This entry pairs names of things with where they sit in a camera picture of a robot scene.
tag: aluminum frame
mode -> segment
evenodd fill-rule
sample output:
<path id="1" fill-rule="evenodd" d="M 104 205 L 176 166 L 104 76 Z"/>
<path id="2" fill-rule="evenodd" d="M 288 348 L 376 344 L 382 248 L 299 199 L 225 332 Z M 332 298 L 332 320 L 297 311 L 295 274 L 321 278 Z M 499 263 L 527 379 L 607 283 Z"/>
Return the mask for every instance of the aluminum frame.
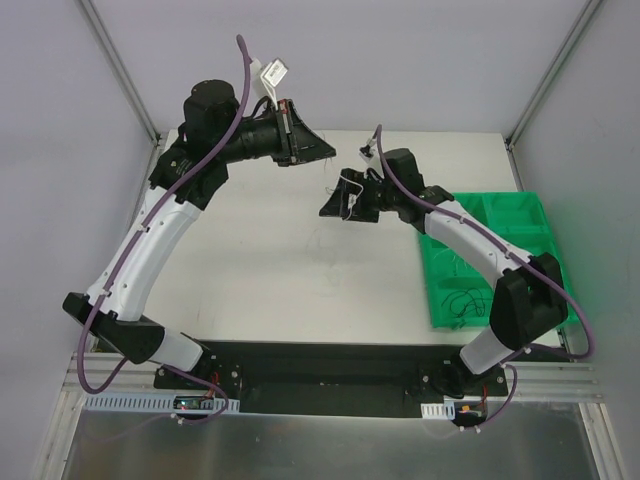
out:
<path id="1" fill-rule="evenodd" d="M 121 358 L 120 355 L 112 353 L 87 354 L 85 369 L 89 383 L 104 382 Z M 514 364 L 518 368 L 518 391 L 513 401 L 578 404 L 585 420 L 585 430 L 600 477 L 606 480 L 625 478 L 620 451 L 604 403 L 605 396 L 594 367 L 588 363 Z M 191 391 L 155 390 L 153 381 L 156 369 L 157 365 L 151 363 L 127 364 L 114 379 L 109 391 L 128 393 L 132 397 L 145 393 L 157 395 L 158 398 L 166 397 L 167 394 L 193 394 Z M 511 388 L 513 376 L 510 371 L 506 372 L 506 379 Z M 74 354 L 33 478 L 58 480 L 62 477 L 78 419 L 87 398 L 78 382 Z M 500 398 L 491 397 L 489 400 L 501 401 Z"/>

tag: white cable clip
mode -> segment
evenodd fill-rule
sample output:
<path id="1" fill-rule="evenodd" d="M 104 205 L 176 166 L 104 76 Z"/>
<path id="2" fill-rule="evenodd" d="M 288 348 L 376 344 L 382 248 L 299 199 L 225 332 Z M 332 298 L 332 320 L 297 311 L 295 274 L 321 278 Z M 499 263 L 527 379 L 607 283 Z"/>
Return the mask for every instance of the white cable clip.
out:
<path id="1" fill-rule="evenodd" d="M 465 218 L 472 218 L 471 215 L 469 215 L 468 212 L 460 213 L 459 215 L 460 215 L 460 217 L 458 218 L 458 221 L 461 224 L 466 223 L 467 225 L 469 225 L 469 222 L 465 221 Z"/>
<path id="2" fill-rule="evenodd" d="M 504 251 L 504 258 L 506 258 L 507 260 L 511 260 L 511 256 L 513 255 L 513 250 L 511 250 L 511 244 L 510 243 L 505 243 L 504 247 L 506 248 L 506 250 Z"/>

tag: black cable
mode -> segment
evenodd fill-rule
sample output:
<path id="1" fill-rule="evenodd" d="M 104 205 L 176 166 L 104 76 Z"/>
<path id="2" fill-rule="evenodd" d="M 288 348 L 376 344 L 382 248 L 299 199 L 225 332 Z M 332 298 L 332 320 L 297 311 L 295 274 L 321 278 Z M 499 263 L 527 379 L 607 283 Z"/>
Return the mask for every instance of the black cable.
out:
<path id="1" fill-rule="evenodd" d="M 260 107 L 262 107 L 265 103 L 269 103 L 273 105 L 273 102 L 271 101 L 271 99 L 265 95 L 260 100 L 258 100 L 258 103 L 256 103 L 256 106 L 253 107 L 253 112 L 251 112 L 251 115 L 249 115 L 249 118 L 251 119 L 256 118 L 256 115 L 258 114 L 258 110 L 260 110 Z"/>

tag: metal extrusion bar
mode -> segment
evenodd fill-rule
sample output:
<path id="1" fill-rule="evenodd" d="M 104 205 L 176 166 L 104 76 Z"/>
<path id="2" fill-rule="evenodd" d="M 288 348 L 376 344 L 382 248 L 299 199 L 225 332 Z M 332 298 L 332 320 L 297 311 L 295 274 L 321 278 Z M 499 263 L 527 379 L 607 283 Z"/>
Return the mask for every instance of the metal extrusion bar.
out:
<path id="1" fill-rule="evenodd" d="M 603 403 L 601 385 L 586 363 L 513 362 L 518 370 L 515 402 Z M 505 370 L 509 385 L 511 370 Z"/>
<path id="2" fill-rule="evenodd" d="M 63 391 L 30 478 L 60 480 L 85 400 L 82 391 Z"/>
<path id="3" fill-rule="evenodd" d="M 111 353 L 91 353 L 85 356 L 85 370 L 90 384 L 101 384 L 115 368 L 122 357 Z M 602 403 L 604 396 L 588 363 L 556 362 L 514 362 L 518 369 L 518 389 L 516 402 L 554 403 Z M 166 394 L 169 390 L 154 390 L 153 381 L 157 366 L 152 363 L 142 365 L 127 364 L 115 378 L 109 391 L 155 392 Z M 80 391 L 75 355 L 71 360 L 63 391 Z M 511 383 L 510 371 L 506 378 Z"/>
<path id="4" fill-rule="evenodd" d="M 513 180 L 516 182 L 516 188 L 519 192 L 524 191 L 524 183 L 522 182 L 522 177 L 520 176 L 520 171 L 518 170 L 518 164 L 516 163 L 516 159 L 513 156 L 513 148 L 505 143 L 507 148 L 507 157 L 509 157 L 509 166 L 511 167 L 511 174 L 513 175 Z"/>
<path id="5" fill-rule="evenodd" d="M 591 20 L 593 20 L 595 14 L 604 2 L 605 0 L 588 0 L 585 3 L 578 15 L 578 18 L 576 18 L 575 22 L 571 26 L 571 30 L 569 30 L 569 33 L 562 42 L 560 49 L 551 61 L 547 71 L 542 76 L 540 83 L 538 83 L 533 96 L 516 122 L 516 126 L 512 133 L 508 136 L 508 149 L 512 148 L 522 136 L 523 132 L 529 125 L 529 122 L 533 118 L 533 115 L 546 98 L 547 92 L 555 82 L 558 74 L 561 72 L 571 53 L 578 45 L 578 42 L 582 39 L 587 27 L 591 23 Z"/>
<path id="6" fill-rule="evenodd" d="M 607 407 L 604 404 L 580 404 L 593 459 L 601 480 L 628 478 L 620 448 L 613 435 Z"/>
<path id="7" fill-rule="evenodd" d="M 83 16 L 87 20 L 89 27 L 91 28 L 92 33 L 94 34 L 100 49 L 103 51 L 113 74 L 118 81 L 118 84 L 122 88 L 122 91 L 127 97 L 129 104 L 133 108 L 138 120 L 140 121 L 142 127 L 147 132 L 147 135 L 151 139 L 152 142 L 157 142 L 160 138 L 160 134 L 156 129 L 149 112 L 147 111 L 144 103 L 142 102 L 142 98 L 140 93 L 138 92 L 136 86 L 133 84 L 131 80 L 131 76 L 127 71 L 120 54 L 116 50 L 116 47 L 111 40 L 111 36 L 105 27 L 102 18 L 100 18 L 100 14 L 93 4 L 92 0 L 76 0 L 78 8 L 82 12 Z"/>

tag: white label tag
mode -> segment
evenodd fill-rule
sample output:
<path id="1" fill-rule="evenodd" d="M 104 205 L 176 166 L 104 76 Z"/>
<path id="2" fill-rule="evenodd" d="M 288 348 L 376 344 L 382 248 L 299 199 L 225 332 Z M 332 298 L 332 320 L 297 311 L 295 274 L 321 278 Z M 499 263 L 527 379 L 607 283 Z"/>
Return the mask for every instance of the white label tag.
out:
<path id="1" fill-rule="evenodd" d="M 289 69 L 284 62 L 279 58 L 276 58 L 273 62 L 267 65 L 267 68 L 262 72 L 261 77 L 267 84 L 275 88 L 288 71 Z"/>

